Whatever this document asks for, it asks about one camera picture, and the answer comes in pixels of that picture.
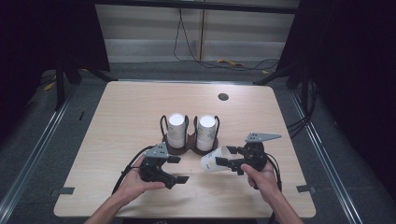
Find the white cup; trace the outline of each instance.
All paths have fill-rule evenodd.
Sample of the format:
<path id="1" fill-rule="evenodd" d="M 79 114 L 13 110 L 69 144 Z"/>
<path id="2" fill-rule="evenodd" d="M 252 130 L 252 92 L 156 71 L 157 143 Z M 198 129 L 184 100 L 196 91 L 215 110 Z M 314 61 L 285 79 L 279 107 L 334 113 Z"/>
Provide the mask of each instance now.
<path id="1" fill-rule="evenodd" d="M 168 120 L 168 138 L 172 140 L 184 140 L 186 132 L 185 117 L 182 114 L 171 114 Z"/>
<path id="2" fill-rule="evenodd" d="M 184 139 L 174 140 L 170 138 L 169 135 L 166 136 L 166 140 L 168 141 L 169 146 L 173 148 L 181 148 L 184 147 L 185 144 Z"/>
<path id="3" fill-rule="evenodd" d="M 203 142 L 203 141 L 197 139 L 197 147 L 198 147 L 198 149 L 200 149 L 202 151 L 208 151 L 208 150 L 212 149 L 214 142 L 215 141 Z"/>
<path id="4" fill-rule="evenodd" d="M 216 120 L 211 115 L 204 115 L 199 119 L 197 139 L 204 143 L 213 142 L 216 135 Z"/>
<path id="5" fill-rule="evenodd" d="M 214 151 L 201 158 L 201 167 L 205 172 L 216 172 L 229 170 L 227 166 L 216 165 L 216 157 L 232 159 L 230 150 L 227 147 L 218 147 Z"/>

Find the wire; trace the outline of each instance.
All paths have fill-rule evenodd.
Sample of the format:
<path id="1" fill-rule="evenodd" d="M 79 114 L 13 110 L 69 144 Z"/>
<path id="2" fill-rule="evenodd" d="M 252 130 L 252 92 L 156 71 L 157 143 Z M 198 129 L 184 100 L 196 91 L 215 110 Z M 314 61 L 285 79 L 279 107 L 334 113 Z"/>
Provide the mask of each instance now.
<path id="1" fill-rule="evenodd" d="M 229 69 L 229 70 L 239 71 L 239 72 L 250 71 L 250 70 L 265 70 L 265 69 L 270 69 L 270 68 L 275 67 L 275 66 L 278 64 L 278 62 L 279 62 L 279 59 L 264 59 L 264 60 L 261 60 L 258 64 L 256 64 L 254 67 L 250 67 L 250 68 L 249 68 L 249 67 L 230 67 L 230 66 L 221 66 L 221 65 L 217 65 L 217 64 L 213 64 L 213 63 L 206 63 L 206 62 L 198 61 L 198 60 L 194 57 L 194 55 L 193 55 L 193 53 L 192 53 L 192 50 L 191 50 L 191 47 L 190 47 L 190 42 L 189 42 L 189 39 L 187 38 L 187 33 L 186 33 L 186 29 L 185 29 L 185 27 L 184 27 L 183 17 L 182 17 L 182 15 L 181 15 L 181 8 L 178 9 L 178 15 L 179 15 L 179 20 L 178 20 L 177 35 L 176 35 L 175 45 L 174 45 L 174 55 L 175 55 L 175 58 L 178 59 L 178 60 L 181 61 L 181 62 L 196 62 L 196 63 L 198 63 L 198 64 L 200 64 L 201 66 L 206 67 L 206 68 L 224 68 L 224 69 Z M 178 58 L 177 55 L 176 55 L 177 40 L 178 40 L 178 35 L 179 35 L 179 30 L 180 30 L 180 24 L 181 24 L 181 27 L 183 28 L 184 37 L 185 37 L 185 39 L 186 39 L 187 47 L 188 47 L 188 49 L 189 49 L 190 55 L 191 55 L 191 57 L 192 57 L 192 60 L 182 60 L 182 59 Z M 272 64 L 272 65 L 270 65 L 270 66 L 267 66 L 267 67 L 264 67 L 264 68 L 259 68 L 260 64 L 262 64 L 262 63 L 264 63 L 264 62 L 271 62 L 271 61 L 275 61 L 274 64 Z"/>
<path id="2" fill-rule="evenodd" d="M 54 78 L 55 76 L 56 76 L 56 74 L 48 75 L 48 76 L 42 77 L 41 79 L 45 79 L 45 78 L 46 78 L 46 80 L 43 81 L 43 82 L 40 82 L 40 85 L 39 85 L 39 86 L 42 86 L 42 85 L 45 85 L 45 84 L 49 84 L 49 83 L 55 81 L 55 80 L 53 80 L 53 78 Z"/>
<path id="3" fill-rule="evenodd" d="M 135 156 L 134 158 L 129 162 L 129 164 L 125 167 L 125 170 L 121 172 L 121 176 L 119 178 L 119 180 L 116 183 L 116 186 L 114 186 L 113 192 L 111 194 L 114 194 L 117 189 L 119 189 L 122 180 L 125 178 L 126 175 L 128 175 L 128 173 L 131 171 L 131 169 L 133 168 L 139 168 L 139 167 L 133 167 L 132 165 L 134 164 L 134 162 L 137 160 L 137 158 L 139 158 L 139 156 L 145 152 L 148 149 L 151 149 L 153 146 L 149 146 L 149 147 L 145 147 L 142 150 L 140 150 Z"/>
<path id="4" fill-rule="evenodd" d="M 293 133 L 295 132 L 290 139 L 294 138 L 305 126 L 306 124 L 309 122 L 309 120 L 311 120 L 312 114 L 314 113 L 315 110 L 315 105 L 316 105 L 316 100 L 318 97 L 318 88 L 316 87 L 316 85 L 314 84 L 314 82 L 311 79 L 311 98 L 312 98 L 312 104 L 311 104 L 311 108 L 309 109 L 309 111 L 307 112 L 307 114 L 300 120 L 292 123 L 291 125 L 288 125 L 288 128 L 291 128 L 293 126 L 298 125 L 297 127 L 289 130 L 289 133 Z"/>
<path id="5" fill-rule="evenodd" d="M 277 163 L 276 159 L 274 156 L 272 156 L 271 154 L 265 153 L 267 155 L 267 160 L 269 162 L 271 162 L 271 164 L 274 167 L 275 170 L 275 174 L 276 174 L 276 183 L 277 183 L 277 187 L 279 188 L 280 191 L 282 191 L 282 180 L 280 179 L 280 169 L 279 169 L 279 164 Z M 268 220 L 269 224 L 274 223 L 274 220 L 276 218 L 276 214 L 275 212 L 272 213 L 271 217 Z"/>

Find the hand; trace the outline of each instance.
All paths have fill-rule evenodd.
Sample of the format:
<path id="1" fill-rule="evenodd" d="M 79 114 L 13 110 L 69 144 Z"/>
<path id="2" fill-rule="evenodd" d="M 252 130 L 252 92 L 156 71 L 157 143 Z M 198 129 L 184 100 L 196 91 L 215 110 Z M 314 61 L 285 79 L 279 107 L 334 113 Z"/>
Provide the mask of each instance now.
<path id="1" fill-rule="evenodd" d="M 247 164 L 242 164 L 241 169 L 247 174 L 247 182 L 249 185 L 251 187 L 257 186 L 260 190 L 262 198 L 267 203 L 268 198 L 271 195 L 274 195 L 280 191 L 277 187 L 274 167 L 270 162 L 267 162 L 261 172 L 258 172 Z"/>
<path id="2" fill-rule="evenodd" d="M 139 157 L 137 161 L 132 165 L 131 171 L 125 176 L 120 188 L 115 192 L 121 196 L 124 205 L 128 204 L 139 197 L 142 193 L 149 189 L 164 189 L 165 184 L 163 182 L 145 182 L 142 180 L 139 174 L 140 164 L 142 163 L 144 156 Z"/>

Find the table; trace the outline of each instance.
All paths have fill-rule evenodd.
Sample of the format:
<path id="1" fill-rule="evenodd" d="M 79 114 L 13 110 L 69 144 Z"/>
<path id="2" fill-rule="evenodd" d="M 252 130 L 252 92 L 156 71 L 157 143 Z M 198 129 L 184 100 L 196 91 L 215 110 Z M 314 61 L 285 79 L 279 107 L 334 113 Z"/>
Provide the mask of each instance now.
<path id="1" fill-rule="evenodd" d="M 219 99 L 220 93 L 229 96 Z M 160 118 L 172 113 L 216 115 L 219 146 L 240 146 L 250 132 L 277 133 L 264 142 L 278 161 L 283 192 L 300 217 L 316 213 L 309 192 L 299 193 L 304 176 L 289 138 L 274 92 L 269 87 L 234 84 L 110 82 L 92 118 L 54 213 L 59 217 L 89 217 L 110 196 L 120 171 L 142 148 L 162 141 Z M 147 191 L 123 207 L 117 217 L 254 218 L 269 217 L 271 207 L 251 188 L 246 175 L 231 171 L 204 173 L 201 156 L 188 150 L 179 164 L 166 163 L 165 172 L 188 175 L 184 185 Z"/>

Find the wall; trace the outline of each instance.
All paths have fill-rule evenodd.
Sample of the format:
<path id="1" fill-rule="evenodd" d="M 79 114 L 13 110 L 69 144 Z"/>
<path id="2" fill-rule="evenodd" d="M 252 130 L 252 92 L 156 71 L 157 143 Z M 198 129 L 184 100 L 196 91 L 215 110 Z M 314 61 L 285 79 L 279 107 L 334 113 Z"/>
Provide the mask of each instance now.
<path id="1" fill-rule="evenodd" d="M 298 0 L 212 1 L 297 7 Z M 96 6 L 111 63 L 176 61 L 179 12 L 176 8 Z M 196 59 L 279 58 L 293 15 L 182 9 L 182 20 Z M 176 54 L 191 59 L 180 26 Z"/>

